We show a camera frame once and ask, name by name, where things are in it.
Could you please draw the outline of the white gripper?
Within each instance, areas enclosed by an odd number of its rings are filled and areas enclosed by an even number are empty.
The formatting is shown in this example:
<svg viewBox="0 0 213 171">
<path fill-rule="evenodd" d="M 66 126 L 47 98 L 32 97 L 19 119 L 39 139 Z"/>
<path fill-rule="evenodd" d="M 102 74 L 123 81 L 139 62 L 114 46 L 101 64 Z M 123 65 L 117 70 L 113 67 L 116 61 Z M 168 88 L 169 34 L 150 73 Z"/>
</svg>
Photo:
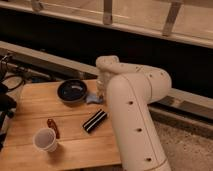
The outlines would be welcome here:
<svg viewBox="0 0 213 171">
<path fill-rule="evenodd" d="M 103 77 L 101 75 L 97 77 L 96 86 L 97 86 L 97 96 L 99 98 L 104 99 L 106 94 L 106 88 Z"/>
</svg>

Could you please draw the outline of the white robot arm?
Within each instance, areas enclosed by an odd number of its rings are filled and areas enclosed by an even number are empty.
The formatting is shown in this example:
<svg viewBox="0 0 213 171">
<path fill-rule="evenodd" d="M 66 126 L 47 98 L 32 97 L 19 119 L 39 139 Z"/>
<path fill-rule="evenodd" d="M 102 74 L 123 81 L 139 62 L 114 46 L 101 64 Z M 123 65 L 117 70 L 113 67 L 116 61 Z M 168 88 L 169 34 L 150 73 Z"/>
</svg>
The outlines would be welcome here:
<svg viewBox="0 0 213 171">
<path fill-rule="evenodd" d="M 147 65 L 122 63 L 100 56 L 97 88 L 112 121 L 124 171 L 171 171 L 148 105 L 168 95 L 169 74 Z"/>
</svg>

